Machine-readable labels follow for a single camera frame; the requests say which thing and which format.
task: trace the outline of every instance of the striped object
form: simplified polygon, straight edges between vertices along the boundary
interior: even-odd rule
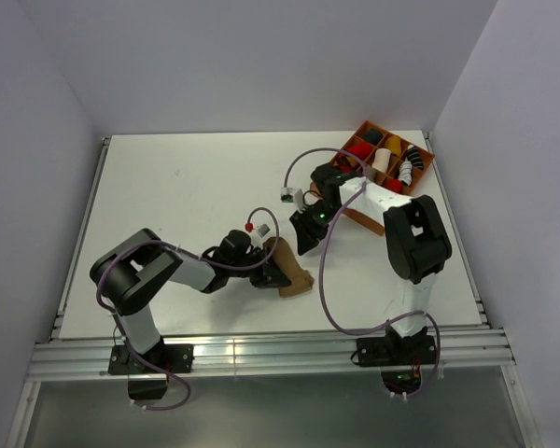
[[[413,177],[411,176],[412,170],[413,170],[413,166],[409,161],[404,161],[400,166],[399,181],[402,182],[407,187],[410,187],[411,183],[413,182]]]
[[[409,145],[409,147],[407,147],[405,156],[407,161],[409,161],[418,170],[423,170],[425,168],[423,160],[421,160],[421,155],[419,154],[419,149],[417,149],[415,145]]]

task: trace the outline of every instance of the yellow object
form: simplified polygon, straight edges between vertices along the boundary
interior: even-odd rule
[[[392,153],[398,157],[400,157],[400,154],[402,154],[402,145],[400,144],[400,137],[398,137],[397,135],[392,135],[391,137],[388,137],[388,139],[385,141],[384,146],[390,149]]]

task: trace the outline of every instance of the gray floor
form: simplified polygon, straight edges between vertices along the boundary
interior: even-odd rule
[[[500,369],[445,375],[406,404],[377,371],[192,380],[194,398],[166,413],[129,406],[124,382],[45,384],[25,446],[523,446]]]

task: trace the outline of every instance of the wire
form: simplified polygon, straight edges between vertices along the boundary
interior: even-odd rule
[[[116,347],[116,330],[119,329],[119,326],[116,325],[116,323],[114,324],[114,329],[112,330],[112,344],[114,344],[114,346]]]
[[[357,357],[357,359],[358,359],[358,350],[355,350],[355,351],[353,352],[353,354],[351,355],[351,362],[352,362],[353,364],[355,364],[356,366],[358,366],[359,364],[358,364],[358,361],[355,362],[355,357]]]
[[[287,173],[284,177],[284,187],[288,187],[288,178],[290,177],[290,172],[292,171],[292,168],[294,168],[294,166],[297,164],[297,162],[302,159],[303,157],[309,155],[309,154],[313,154],[314,152],[338,152],[339,154],[346,154],[348,157],[352,157],[353,159],[355,159],[358,164],[360,165],[360,167],[363,170],[363,175],[365,176],[365,178],[367,179],[367,165],[356,155],[351,154],[350,152],[344,150],[344,149],[336,149],[335,147],[317,147],[316,149],[309,149],[305,152],[303,152],[302,154],[300,154],[300,156],[297,156],[297,158],[292,161],[290,163],[290,165],[288,166],[287,169]]]
[[[348,156],[352,157],[358,162],[358,164],[361,166],[361,169],[363,170],[363,175],[365,176],[365,178],[367,178],[367,165],[360,158],[342,149],[335,149],[331,147],[320,147],[317,149],[309,149],[308,151],[305,151],[302,154],[300,154],[300,156],[298,156],[294,161],[292,161],[292,163],[288,166],[287,173],[285,175],[284,186],[287,187],[288,177],[290,176],[290,172],[292,171],[292,168],[295,166],[297,161],[299,161],[300,159],[302,159],[304,156],[308,154],[312,154],[314,152],[321,152],[321,151],[330,151],[330,152],[339,152],[341,154],[348,154]],[[427,380],[424,381],[416,391],[412,392],[411,394],[408,394],[408,397],[413,397],[419,394],[421,391],[425,390],[427,385],[429,385],[431,382],[434,381],[436,373],[438,371],[438,367],[440,366],[441,337],[440,337],[440,329],[438,328],[438,323],[436,322],[436,320],[429,313],[421,310],[416,310],[416,311],[410,311],[409,313],[405,313],[403,315],[398,315],[392,319],[388,319],[383,324],[380,324],[370,329],[345,329],[341,327],[338,324],[338,322],[336,322],[334,317],[332,317],[331,312],[329,311],[328,308],[328,302],[326,300],[326,291],[324,290],[324,269],[326,267],[326,256],[328,255],[329,241],[331,239],[331,235],[334,232],[334,228],[336,227],[336,223],[338,222],[340,215],[348,208],[348,206],[353,201],[355,201],[361,194],[363,194],[366,187],[367,187],[367,182],[363,182],[361,188],[338,209],[338,211],[334,215],[334,218],[329,224],[328,233],[326,234],[326,239],[324,241],[324,246],[321,252],[321,258],[319,260],[319,273],[317,277],[317,283],[319,287],[319,299],[321,300],[321,306],[324,310],[324,314],[326,315],[326,318],[328,319],[330,324],[336,330],[340,331],[341,333],[348,334],[350,336],[364,336],[367,334],[371,334],[381,329],[385,329],[386,327],[395,324],[402,319],[405,319],[407,317],[412,317],[414,315],[424,315],[425,317],[427,317],[427,319],[429,319],[431,325],[436,331],[436,361],[433,365],[433,369],[431,370],[431,373],[429,374]]]
[[[302,194],[302,201],[305,205],[307,205],[307,206],[311,205],[310,203],[307,203],[307,201],[305,201],[305,196],[307,195],[307,193],[311,194],[316,199],[319,199],[319,196],[317,195],[317,193],[315,191],[313,191],[312,189],[308,189],[307,191],[305,191]]]
[[[182,386],[184,386],[187,389],[187,394],[185,395],[185,397],[182,398],[182,400],[178,401],[175,404],[171,404],[171,405],[168,405],[168,406],[153,406],[151,404],[142,404],[142,403],[137,403],[136,402],[135,404],[137,406],[142,407],[142,408],[147,409],[147,410],[150,410],[150,411],[171,411],[172,409],[179,408],[180,406],[182,406],[183,404],[185,404],[189,400],[190,394],[191,394],[191,388],[190,388],[190,384],[187,382],[187,380],[185,380],[185,379],[181,378],[180,376],[172,373],[171,371],[166,371],[165,369],[162,369],[162,368],[156,366],[155,364],[150,363],[149,361],[144,359],[139,353],[137,353],[137,351],[134,349],[131,342],[129,341],[129,338],[127,336],[127,333],[126,333],[124,327],[122,326],[122,322],[120,321],[120,318],[116,313],[116,309],[104,302],[103,292],[104,292],[104,287],[105,287],[105,281],[107,280],[108,276],[110,275],[110,273],[112,273],[114,268],[123,259],[126,259],[127,257],[129,257],[132,253],[134,253],[136,250],[140,249],[141,247],[145,247],[145,246],[148,246],[148,245],[162,246],[164,248],[174,250],[175,252],[179,252],[181,254],[187,255],[188,257],[191,257],[193,259],[200,259],[200,260],[206,262],[207,264],[209,264],[210,266],[216,266],[218,268],[228,269],[230,271],[248,271],[248,270],[251,270],[251,269],[255,269],[255,268],[261,266],[263,263],[267,262],[268,259],[270,259],[272,257],[273,252],[276,249],[276,246],[278,244],[278,241],[280,240],[280,227],[278,226],[278,220],[276,219],[276,216],[272,213],[272,211],[270,209],[268,209],[266,207],[257,207],[256,209],[254,209],[249,214],[249,216],[247,218],[247,223],[251,222],[251,218],[258,211],[263,211],[263,212],[266,212],[268,215],[270,215],[270,217],[272,218],[273,224],[275,226],[276,238],[275,238],[275,241],[273,243],[273,246],[272,246],[272,249],[270,250],[270,252],[262,260],[258,261],[257,263],[253,264],[252,266],[242,266],[241,267],[241,266],[230,266],[230,265],[226,265],[226,264],[222,264],[222,263],[216,263],[216,262],[214,262],[210,259],[202,259],[201,257],[198,257],[195,254],[189,252],[188,250],[182,249],[177,245],[173,245],[171,243],[167,243],[167,242],[162,241],[162,240],[147,240],[147,241],[143,241],[141,243],[138,243],[137,245],[134,245],[132,247],[129,247],[128,249],[126,249],[126,250],[122,251],[120,254],[118,254],[112,260],[112,262],[107,266],[104,273],[100,277],[100,280],[97,283],[97,289],[95,291],[95,299],[97,300],[98,304],[102,308],[104,308],[107,311],[109,311],[110,313],[112,313],[112,316],[114,317],[114,322],[116,323],[116,326],[119,328],[119,331],[120,331],[120,334],[121,334],[121,339],[124,341],[124,344],[126,345],[127,350],[129,350],[129,353],[131,354],[131,356],[135,360],[137,360],[138,362],[140,362],[141,364],[146,366],[147,368],[153,370],[154,372],[162,373],[162,374],[166,375],[166,378],[175,380],[176,382],[180,383]]]
[[[212,245],[211,247],[205,249],[204,252],[202,252],[202,257],[208,256],[210,252],[212,252],[216,249],[217,249],[217,245]]]

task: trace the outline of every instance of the red object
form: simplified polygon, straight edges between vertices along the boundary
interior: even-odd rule
[[[373,151],[373,147],[369,143],[357,143],[354,146],[348,147],[345,151],[350,152],[354,156],[359,157],[362,161],[367,159],[367,157]],[[339,168],[342,172],[346,173],[348,171],[353,171],[358,167],[358,162],[354,159],[348,159],[348,156],[345,154],[340,154],[338,156],[337,162],[339,163]]]
[[[388,178],[384,182],[384,188],[394,191],[395,193],[400,193],[402,191],[402,182],[398,179]]]

